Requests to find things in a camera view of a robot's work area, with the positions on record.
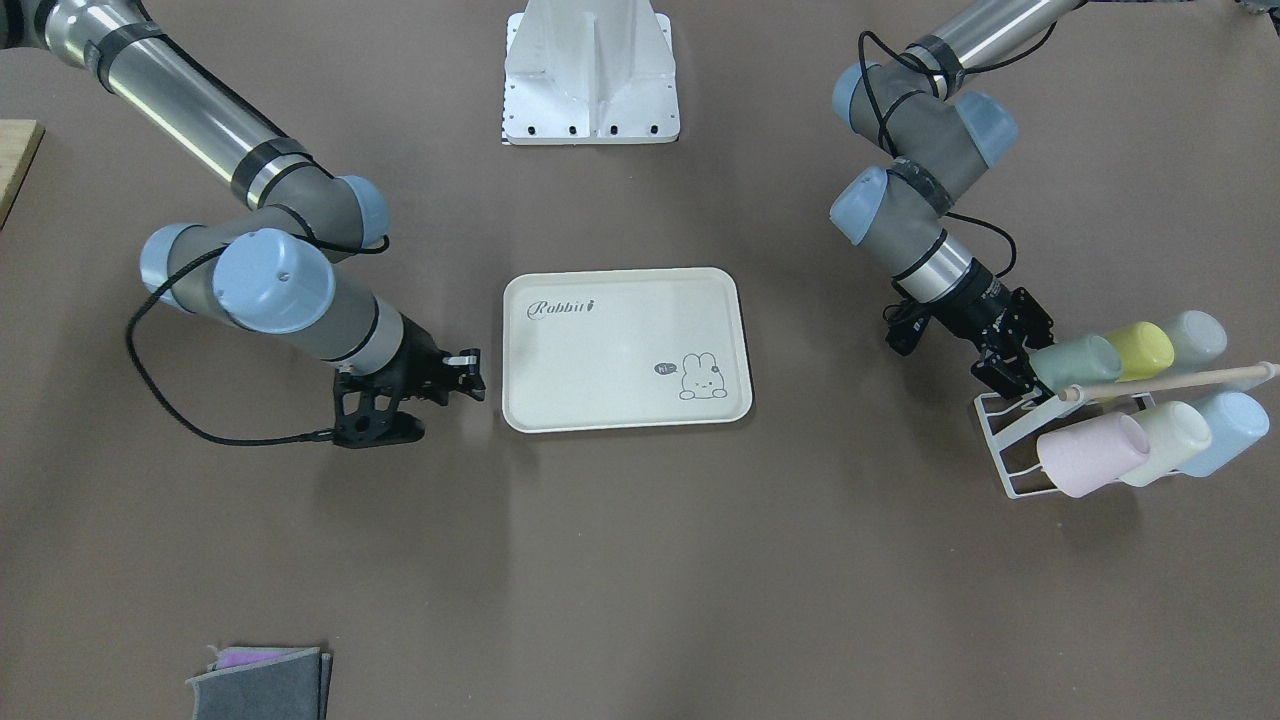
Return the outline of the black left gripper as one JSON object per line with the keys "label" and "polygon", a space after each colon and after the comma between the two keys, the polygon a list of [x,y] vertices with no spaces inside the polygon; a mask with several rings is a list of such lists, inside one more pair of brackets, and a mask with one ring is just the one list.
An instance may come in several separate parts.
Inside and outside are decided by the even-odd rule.
{"label": "black left gripper", "polygon": [[978,260],[940,299],[931,314],[979,350],[972,374],[1004,398],[1043,398],[1046,386],[1025,350],[1053,345],[1053,319],[1027,288],[1011,291]]}

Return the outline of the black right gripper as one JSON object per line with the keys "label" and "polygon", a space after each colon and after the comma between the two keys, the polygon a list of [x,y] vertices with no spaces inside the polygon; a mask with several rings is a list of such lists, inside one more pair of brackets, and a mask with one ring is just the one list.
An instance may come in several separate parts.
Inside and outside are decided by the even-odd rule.
{"label": "black right gripper", "polygon": [[436,347],[420,325],[403,320],[403,337],[393,359],[375,373],[375,391],[396,401],[430,400],[447,406],[451,393],[483,402],[486,384],[481,375],[481,350],[451,354]]}

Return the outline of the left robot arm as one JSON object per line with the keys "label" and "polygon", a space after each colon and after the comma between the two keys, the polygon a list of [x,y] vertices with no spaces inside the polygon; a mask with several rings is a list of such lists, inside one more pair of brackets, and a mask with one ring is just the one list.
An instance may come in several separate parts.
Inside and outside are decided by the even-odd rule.
{"label": "left robot arm", "polygon": [[969,341],[972,374],[1005,398],[1050,389],[1029,354],[1053,342],[1052,319],[1010,290],[942,222],[1012,146],[1016,122],[995,99],[964,92],[973,76],[1027,55],[1074,1],[975,1],[884,64],[860,59],[838,78],[835,114],[891,156],[835,201],[831,220],[891,278],[887,345],[909,355],[931,320]]}

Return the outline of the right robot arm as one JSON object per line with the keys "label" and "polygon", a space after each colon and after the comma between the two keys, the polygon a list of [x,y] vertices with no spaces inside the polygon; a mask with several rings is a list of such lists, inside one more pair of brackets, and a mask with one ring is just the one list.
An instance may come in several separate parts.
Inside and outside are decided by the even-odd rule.
{"label": "right robot arm", "polygon": [[325,169],[220,81],[141,1],[5,1],[3,46],[86,72],[215,174],[244,213],[155,231],[140,274],[160,304],[266,336],[393,401],[485,395],[472,348],[451,352],[340,263],[385,247],[389,208]]}

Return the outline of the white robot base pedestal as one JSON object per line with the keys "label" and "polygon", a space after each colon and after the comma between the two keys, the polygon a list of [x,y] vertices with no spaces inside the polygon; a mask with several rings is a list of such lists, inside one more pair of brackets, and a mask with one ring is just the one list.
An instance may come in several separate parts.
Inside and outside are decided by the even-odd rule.
{"label": "white robot base pedestal", "polygon": [[530,1],[506,22],[504,72],[506,143],[680,137],[672,24],[649,1]]}

